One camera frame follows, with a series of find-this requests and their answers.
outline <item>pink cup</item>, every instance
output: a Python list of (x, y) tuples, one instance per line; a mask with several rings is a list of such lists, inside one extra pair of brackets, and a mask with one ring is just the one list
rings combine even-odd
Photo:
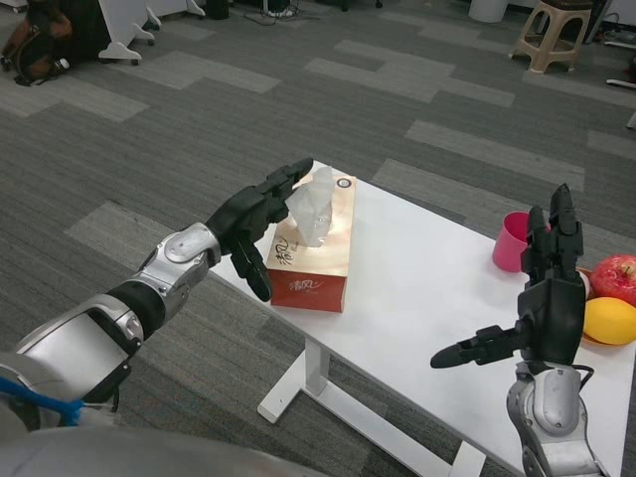
[(521, 254), (528, 246), (527, 229), (527, 212), (511, 212), (504, 218), (493, 250), (493, 261), (502, 270), (521, 271)]

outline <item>gray carpet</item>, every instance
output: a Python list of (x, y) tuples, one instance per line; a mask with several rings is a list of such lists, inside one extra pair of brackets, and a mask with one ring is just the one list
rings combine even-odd
[[(582, 264), (636, 253), (636, 135), (623, 128), (636, 94), (604, 85), (627, 53), (587, 47), (573, 73), (534, 76), (506, 56), (523, 13), (488, 26), (450, 0), (300, 8), (266, 28), (241, 8), (223, 22), (173, 19), (155, 47), (134, 45), (137, 68), (85, 65), (32, 88), (0, 76), (0, 349), (305, 156), (489, 237), (503, 214), (545, 207), (568, 181), (585, 223)], [(0, 39), (16, 20), (0, 9)], [(211, 278), (135, 358), (123, 418), (335, 477), (412, 475), (308, 397), (276, 426), (256, 413), (302, 347)], [(452, 462), (459, 440), (448, 431), (341, 363), (332, 377)], [(482, 475), (508, 474), (488, 460)], [(634, 399), (622, 475), (636, 476)]]

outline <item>tissue box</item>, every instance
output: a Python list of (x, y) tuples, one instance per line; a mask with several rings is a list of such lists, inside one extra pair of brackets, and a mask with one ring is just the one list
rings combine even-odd
[[(335, 176), (334, 179), (331, 228), (322, 246), (303, 245), (291, 216), (276, 227), (267, 258), (273, 286), (272, 305), (336, 312), (344, 309), (356, 178)], [(305, 177), (301, 183), (309, 180), (310, 177)]]

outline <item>apple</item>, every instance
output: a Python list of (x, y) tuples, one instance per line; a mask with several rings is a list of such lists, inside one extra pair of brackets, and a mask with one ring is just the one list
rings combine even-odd
[(597, 296), (610, 296), (636, 306), (636, 256), (614, 255), (594, 269), (590, 279)]

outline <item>cable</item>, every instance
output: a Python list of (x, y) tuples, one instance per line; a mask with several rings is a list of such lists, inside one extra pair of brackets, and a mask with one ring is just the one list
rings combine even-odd
[[(256, 25), (260, 25), (261, 27), (273, 27), (276, 22), (292, 22), (294, 20), (298, 20), (301, 16), (303, 20), (320, 20), (319, 17), (313, 17), (313, 16), (305, 16), (304, 12), (300, 9), (300, 0), (296, 0), (296, 4), (294, 5), (293, 3), (291, 3), (291, 1), (289, 2), (289, 5), (287, 5), (286, 7), (287, 10), (290, 10), (292, 12), (292, 15), (288, 16), (288, 17), (282, 17), (282, 16), (271, 16), (269, 15), (269, 12), (265, 12), (263, 11), (263, 9), (261, 8), (260, 11), (256, 11), (256, 10), (252, 10), (252, 11), (248, 11), (247, 9), (243, 8), (242, 9), (242, 17), (245, 18), (246, 20), (250, 20), (251, 22), (254, 22)], [(256, 13), (260, 13), (260, 17), (261, 18), (270, 18), (273, 21), (271, 22), (261, 22), (258, 21), (255, 18), (252, 17), (248, 17), (247, 14), (251, 13), (253, 15), (255, 15)]]
[(587, 371), (587, 374), (585, 375), (583, 380), (580, 382), (579, 390), (582, 390), (583, 387), (587, 384), (587, 382), (591, 380), (592, 376), (594, 376), (594, 368), (591, 368), (590, 366), (584, 366), (584, 365), (572, 365), (572, 367), (575, 368), (577, 371)]

